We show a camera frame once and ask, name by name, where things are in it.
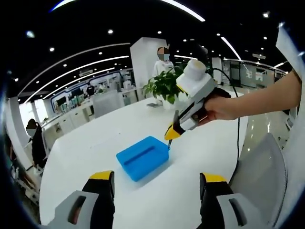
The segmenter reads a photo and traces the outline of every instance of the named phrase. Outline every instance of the white pillar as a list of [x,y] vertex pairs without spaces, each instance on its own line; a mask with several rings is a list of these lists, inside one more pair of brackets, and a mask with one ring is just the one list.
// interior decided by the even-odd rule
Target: white pillar
[[34,102],[32,102],[31,105],[32,105],[32,110],[33,110],[35,120],[36,120],[36,122],[38,122],[40,124],[41,122],[40,122],[39,117],[38,117],[36,105],[35,105]]
[[[219,68],[220,70],[222,70],[222,61],[219,57],[212,58],[212,67]],[[213,72],[213,76],[217,83],[220,84],[222,81],[222,73],[220,71],[215,70]]]
[[25,169],[28,169],[32,165],[32,162],[26,155],[24,147],[29,141],[29,136],[22,123],[17,97],[8,100],[5,109],[5,125],[18,160]]
[[43,100],[43,102],[44,102],[44,106],[45,106],[47,114],[48,114],[48,118],[50,119],[50,118],[54,117],[55,113],[53,112],[53,109],[52,109],[51,99],[45,99],[45,100]]
[[[157,50],[167,47],[166,40],[142,37],[130,47],[133,74],[137,88],[142,88],[152,77],[153,67],[159,59]],[[137,90],[139,100],[143,99],[141,90]]]

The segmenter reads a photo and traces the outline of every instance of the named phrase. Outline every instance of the face mask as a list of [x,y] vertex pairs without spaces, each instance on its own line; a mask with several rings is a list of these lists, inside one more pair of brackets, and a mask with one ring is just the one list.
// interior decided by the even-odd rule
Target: face mask
[[169,54],[164,54],[164,60],[168,61],[170,59],[170,55]]
[[27,133],[30,137],[34,137],[36,129],[27,129]]

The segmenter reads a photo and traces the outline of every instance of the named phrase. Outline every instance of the black ceiling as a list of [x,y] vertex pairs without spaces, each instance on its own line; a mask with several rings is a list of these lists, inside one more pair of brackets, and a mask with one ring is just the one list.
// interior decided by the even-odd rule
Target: black ceiling
[[[256,1],[199,1],[178,0],[188,8],[201,15],[206,21],[200,22],[184,11],[161,0],[76,0],[53,12],[49,12],[57,0],[49,1],[10,1],[5,9],[3,20],[5,25],[6,71],[8,74],[10,94],[16,96],[36,75],[49,66],[78,52],[110,44],[129,42],[131,45],[141,37],[164,38],[171,44],[170,52],[179,55],[196,55],[194,45],[204,45],[209,54],[236,59],[235,54],[221,40],[220,33],[236,49],[243,60],[257,61],[252,53],[266,56],[260,60],[271,66],[285,61],[276,49],[277,27],[279,22],[289,20],[296,6],[280,6],[279,2]],[[262,14],[270,11],[270,17]],[[33,31],[35,38],[27,38],[26,31]],[[97,49],[75,56],[60,63],[42,74],[27,86],[24,92],[34,92],[52,79],[91,62],[130,55],[130,46],[122,45]],[[131,68],[130,58],[102,62],[92,65],[97,71],[115,67]],[[289,71],[291,66],[280,67]],[[70,73],[60,80],[51,83],[43,91],[51,92],[56,85],[62,86],[74,78],[79,72]]]

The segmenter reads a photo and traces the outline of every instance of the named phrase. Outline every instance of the blue box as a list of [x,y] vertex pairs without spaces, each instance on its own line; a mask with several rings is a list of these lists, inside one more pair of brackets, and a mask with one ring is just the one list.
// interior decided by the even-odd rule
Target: blue box
[[116,155],[125,172],[139,181],[169,158],[168,146],[149,136]]

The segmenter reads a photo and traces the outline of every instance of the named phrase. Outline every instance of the green leaves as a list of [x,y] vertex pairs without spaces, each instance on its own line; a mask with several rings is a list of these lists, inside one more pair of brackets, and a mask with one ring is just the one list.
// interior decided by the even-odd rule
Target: green leaves
[[144,94],[152,93],[156,98],[157,95],[161,95],[164,100],[174,104],[175,95],[178,96],[180,89],[176,85],[176,79],[183,73],[184,65],[175,66],[169,71],[161,72],[160,75],[150,79],[148,83],[143,87]]
[[175,102],[175,95],[169,95],[167,97],[167,101],[170,103],[170,104],[174,104]]

